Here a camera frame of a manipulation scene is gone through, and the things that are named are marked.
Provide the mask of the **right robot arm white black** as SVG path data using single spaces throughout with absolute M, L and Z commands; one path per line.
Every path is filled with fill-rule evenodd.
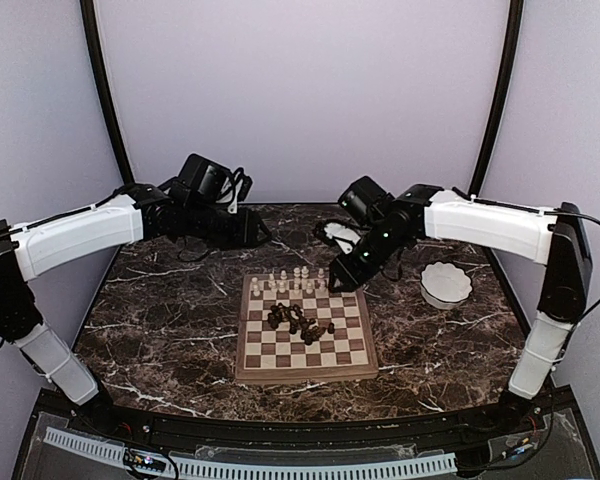
M 574 204 L 558 208 L 506 204 L 460 190 L 416 184 L 399 196 L 363 176 L 340 196 L 351 223 L 327 220 L 316 228 L 341 252 L 329 265 L 328 288 L 353 292 L 380 273 L 396 252 L 423 239 L 455 240 L 509 252 L 544 266 L 536 319 L 508 383 L 508 397 L 490 413 L 501 434 L 514 432 L 559 362 L 588 304 L 592 254 L 586 215 Z

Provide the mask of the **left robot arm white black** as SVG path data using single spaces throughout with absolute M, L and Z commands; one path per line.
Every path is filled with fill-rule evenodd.
M 159 237 L 232 250 L 256 248 L 271 233 L 247 206 L 186 206 L 149 184 L 42 220 L 0 220 L 0 340 L 81 408 L 100 436 L 114 435 L 121 415 L 71 343 L 114 250 Z

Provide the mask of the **pile of dark chess pieces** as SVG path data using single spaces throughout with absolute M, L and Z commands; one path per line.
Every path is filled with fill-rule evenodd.
M 306 346 L 311 346 L 325 333 L 334 334 L 335 325 L 332 322 L 321 325 L 316 319 L 308 318 L 298 304 L 291 306 L 282 303 L 274 304 L 267 314 L 267 322 L 273 330 L 277 330 L 281 323 L 289 324 L 289 334 L 300 334 L 300 339 Z

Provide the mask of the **wooden chess board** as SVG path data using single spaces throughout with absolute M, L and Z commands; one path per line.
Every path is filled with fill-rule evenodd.
M 268 288 L 269 274 L 247 274 L 243 278 L 239 313 L 235 380 L 243 384 L 291 384 L 303 381 L 347 381 L 371 379 L 379 372 L 375 343 L 365 295 L 362 290 L 332 293 L 319 290 L 318 269 L 309 269 L 306 290 L 293 289 L 293 271 L 287 272 L 287 289 L 279 289 L 280 272 L 275 274 L 277 288 Z M 260 281 L 261 294 L 251 293 L 251 278 Z M 325 333 L 311 346 L 300 334 L 289 334 L 289 324 L 273 330 L 267 314 L 274 304 L 298 304 L 308 318 L 321 325 L 332 322 L 335 333 Z

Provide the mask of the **white bishop right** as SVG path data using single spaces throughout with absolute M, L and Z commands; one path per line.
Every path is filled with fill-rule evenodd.
M 321 291 L 326 289 L 325 271 L 323 268 L 318 269 L 318 286 Z

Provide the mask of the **white bishop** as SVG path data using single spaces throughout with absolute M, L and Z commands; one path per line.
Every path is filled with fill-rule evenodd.
M 326 289 L 325 271 L 323 268 L 318 269 L 318 286 L 321 291 Z
M 281 291 L 284 291 L 287 289 L 287 284 L 288 284 L 287 280 L 288 280 L 287 272 L 285 270 L 282 270 L 280 272 L 280 279 L 279 279 L 279 289 Z

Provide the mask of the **white king piece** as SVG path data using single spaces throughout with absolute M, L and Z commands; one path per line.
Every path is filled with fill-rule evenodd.
M 293 289 L 299 291 L 302 286 L 301 268 L 295 267 L 293 270 Z

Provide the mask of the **white bishop left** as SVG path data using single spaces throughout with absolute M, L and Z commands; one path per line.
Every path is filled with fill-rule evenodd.
M 281 291 L 284 291 L 287 289 L 287 284 L 288 284 L 287 280 L 288 280 L 287 272 L 285 270 L 282 270 L 280 272 L 280 279 L 279 279 L 279 289 Z

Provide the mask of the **white knight left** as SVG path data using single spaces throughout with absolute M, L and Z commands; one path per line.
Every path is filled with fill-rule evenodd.
M 268 288 L 270 290 L 275 290 L 277 288 L 277 281 L 274 273 L 270 273 L 268 277 Z

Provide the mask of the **white scalloped bowl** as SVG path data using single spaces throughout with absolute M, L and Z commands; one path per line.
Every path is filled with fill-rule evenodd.
M 421 295 L 431 306 L 451 310 L 465 302 L 473 291 L 471 278 L 452 263 L 428 264 L 421 272 Z

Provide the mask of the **black front rail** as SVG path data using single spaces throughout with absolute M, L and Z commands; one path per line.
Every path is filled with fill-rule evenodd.
M 371 421 L 285 423 L 155 414 L 146 438 L 155 445 L 181 449 L 202 444 L 336 448 L 362 443 L 389 445 L 409 442 L 425 447 L 448 447 L 468 441 L 468 436 L 456 429 L 454 421 L 452 416 L 425 415 Z

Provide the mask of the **left black corner post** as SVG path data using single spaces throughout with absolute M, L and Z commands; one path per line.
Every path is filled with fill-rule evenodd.
M 135 178 L 109 84 L 96 15 L 96 5 L 92 0 L 80 0 L 79 6 L 92 76 L 115 165 L 121 179 L 121 185 L 129 186 L 135 182 Z

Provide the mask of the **black corner post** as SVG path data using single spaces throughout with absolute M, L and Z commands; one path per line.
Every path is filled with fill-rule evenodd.
M 507 23 L 493 97 L 476 164 L 469 183 L 468 193 L 470 195 L 479 195 L 481 193 L 493 156 L 515 65 L 524 4 L 524 0 L 511 0 L 509 2 Z
M 135 178 L 109 84 L 96 15 L 96 5 L 92 0 L 80 0 L 79 6 L 92 76 L 115 165 L 121 179 L 121 185 L 129 186 L 135 182 Z

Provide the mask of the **right black corner post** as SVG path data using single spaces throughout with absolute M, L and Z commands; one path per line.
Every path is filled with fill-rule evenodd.
M 493 97 L 476 164 L 469 183 L 468 193 L 470 195 L 479 195 L 481 193 L 493 156 L 515 65 L 524 4 L 524 0 L 511 0 L 509 2 L 507 23 Z

